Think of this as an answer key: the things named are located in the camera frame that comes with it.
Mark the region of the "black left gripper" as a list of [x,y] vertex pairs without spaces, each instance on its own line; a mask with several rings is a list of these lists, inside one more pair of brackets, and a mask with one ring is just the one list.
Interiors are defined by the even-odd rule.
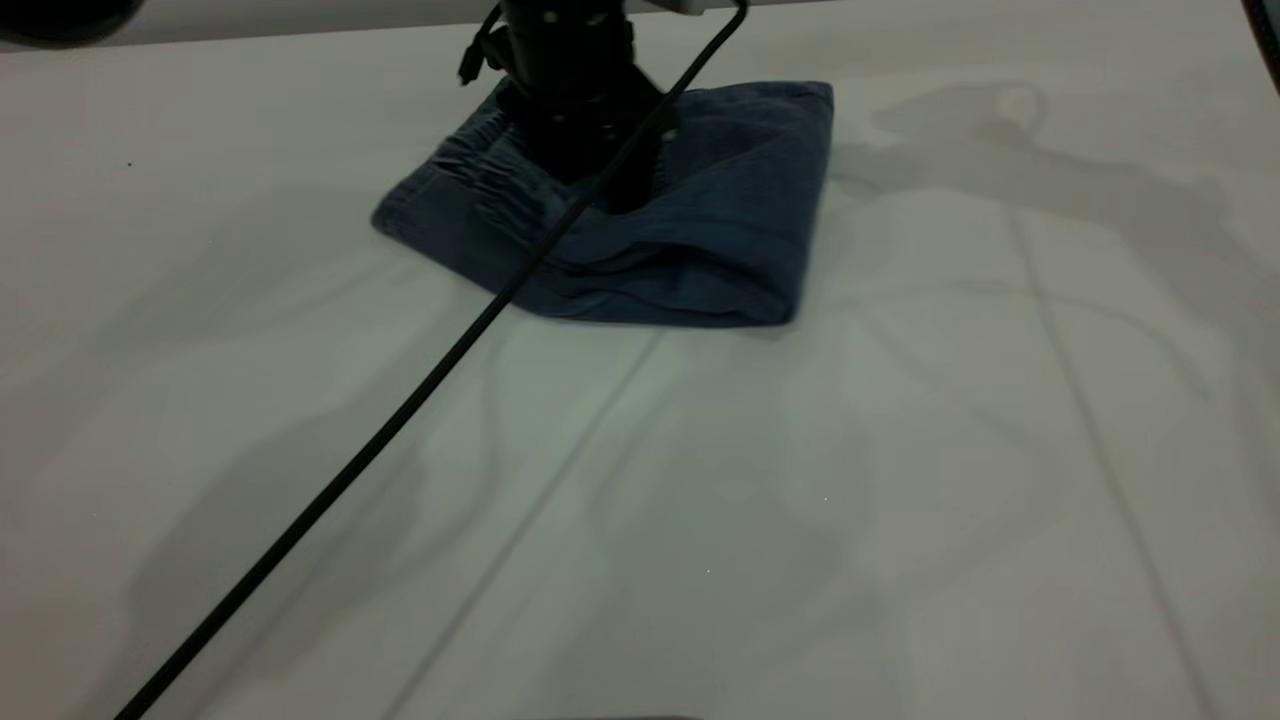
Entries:
[[[664,99],[646,76],[625,76],[602,96],[573,102],[538,102],[512,79],[497,91],[524,151],[563,183],[602,173]],[[600,210],[643,208],[660,193],[664,173],[663,160],[627,160],[605,184]]]

